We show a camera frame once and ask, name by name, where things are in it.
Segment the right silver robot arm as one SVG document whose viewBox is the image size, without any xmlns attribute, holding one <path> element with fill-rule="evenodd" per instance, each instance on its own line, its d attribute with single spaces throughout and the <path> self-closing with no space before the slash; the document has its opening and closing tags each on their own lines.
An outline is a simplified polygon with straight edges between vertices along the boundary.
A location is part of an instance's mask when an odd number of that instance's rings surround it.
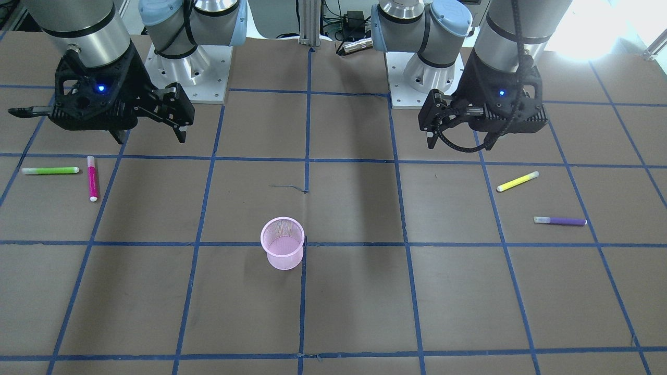
<svg viewBox="0 0 667 375">
<path fill-rule="evenodd" d="M 124 144 L 148 117 L 185 143 L 201 84 L 224 82 L 207 47 L 243 45 L 246 1 L 140 1 L 152 40 L 147 67 L 112 1 L 26 1 L 27 10 L 60 52 L 51 105 L 11 108 L 15 117 L 48 117 L 68 131 L 107 131 Z"/>
</svg>

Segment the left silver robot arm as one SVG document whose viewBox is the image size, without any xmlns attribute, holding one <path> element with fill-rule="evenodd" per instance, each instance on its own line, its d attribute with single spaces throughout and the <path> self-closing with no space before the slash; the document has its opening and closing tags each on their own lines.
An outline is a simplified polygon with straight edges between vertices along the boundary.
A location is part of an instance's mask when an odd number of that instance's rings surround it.
<svg viewBox="0 0 667 375">
<path fill-rule="evenodd" d="M 490 1 L 457 88 L 446 95 L 473 24 L 458 1 L 379 1 L 372 7 L 373 47 L 410 53 L 403 72 L 425 93 L 418 126 L 427 147 L 489 151 L 507 134 L 540 131 L 548 117 L 537 61 L 570 1 Z"/>
</svg>

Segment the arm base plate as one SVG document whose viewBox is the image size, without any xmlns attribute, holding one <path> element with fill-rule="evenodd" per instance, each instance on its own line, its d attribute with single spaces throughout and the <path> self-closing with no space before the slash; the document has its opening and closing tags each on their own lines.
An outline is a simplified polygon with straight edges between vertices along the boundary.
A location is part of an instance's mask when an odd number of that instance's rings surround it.
<svg viewBox="0 0 667 375">
<path fill-rule="evenodd" d="M 461 54 L 446 68 L 427 66 L 416 53 L 386 52 L 385 58 L 394 109 L 421 109 L 433 89 L 443 93 L 445 100 L 452 100 L 464 72 Z"/>
<path fill-rule="evenodd" d="M 167 59 L 151 51 L 145 68 L 158 88 L 177 82 L 193 104 L 223 105 L 233 52 L 231 46 L 203 45 L 188 57 Z"/>
</svg>

